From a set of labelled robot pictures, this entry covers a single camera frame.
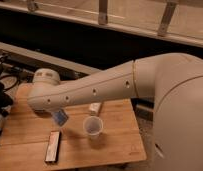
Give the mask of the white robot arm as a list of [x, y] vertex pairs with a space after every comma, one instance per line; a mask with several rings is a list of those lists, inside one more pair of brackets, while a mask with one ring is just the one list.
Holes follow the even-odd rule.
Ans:
[[154, 100], [152, 171], [203, 171], [203, 59], [165, 53], [131, 60], [61, 83], [59, 74], [39, 69], [28, 104], [64, 123], [66, 106], [140, 98]]

